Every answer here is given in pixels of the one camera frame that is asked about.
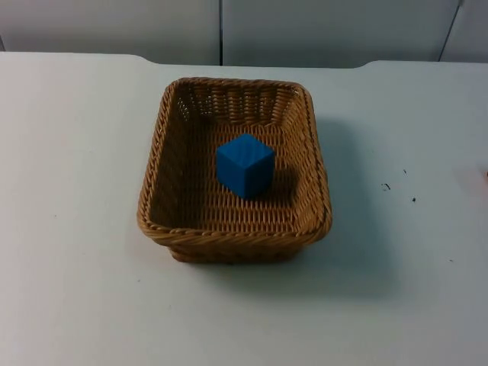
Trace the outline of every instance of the weave pattern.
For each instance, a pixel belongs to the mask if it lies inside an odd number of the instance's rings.
[[[217,147],[250,133],[275,152],[253,200],[217,180]],[[137,221],[181,262],[276,262],[332,224],[310,94],[292,82],[179,79],[162,96]]]

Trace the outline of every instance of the table surface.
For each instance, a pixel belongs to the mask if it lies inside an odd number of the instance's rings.
[[[139,231],[159,99],[190,75],[313,96],[334,224],[292,262],[186,265]],[[0,53],[0,116],[0,364],[486,365],[488,65]]]

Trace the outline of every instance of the basket bottom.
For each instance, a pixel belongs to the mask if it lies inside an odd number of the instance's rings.
[[[281,249],[280,251],[270,252],[243,252],[243,253],[228,253],[228,252],[208,252],[199,250],[177,250],[170,249],[171,255],[179,262],[186,263],[223,263],[223,264],[237,264],[237,263],[275,263],[285,262],[292,259],[300,249]]]

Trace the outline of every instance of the blue cube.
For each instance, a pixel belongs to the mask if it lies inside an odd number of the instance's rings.
[[[245,199],[271,185],[274,166],[275,152],[247,133],[217,149],[217,179]]]

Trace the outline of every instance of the woven basket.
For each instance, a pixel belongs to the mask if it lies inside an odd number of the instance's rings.
[[[243,200],[217,147],[250,133],[275,151],[271,187]],[[276,262],[323,238],[332,211],[310,94],[265,80],[188,78],[162,96],[137,221],[181,262]]]

